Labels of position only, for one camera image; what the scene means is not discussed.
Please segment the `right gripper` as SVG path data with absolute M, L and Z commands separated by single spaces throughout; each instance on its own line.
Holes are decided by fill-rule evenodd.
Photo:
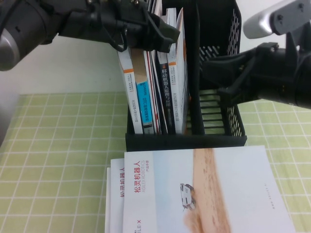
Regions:
M 248 63 L 255 53 L 255 63 Z M 298 64 L 295 46 L 282 49 L 270 42 L 239 54 L 210 58 L 203 62 L 201 76 L 220 81 L 217 94 L 221 105 L 252 101 L 252 89 L 257 99 L 296 105 Z

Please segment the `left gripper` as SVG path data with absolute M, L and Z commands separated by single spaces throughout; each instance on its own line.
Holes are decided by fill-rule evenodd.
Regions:
M 141 0 L 101 0 L 100 20 L 108 43 L 116 50 L 130 47 L 169 53 L 180 35 Z

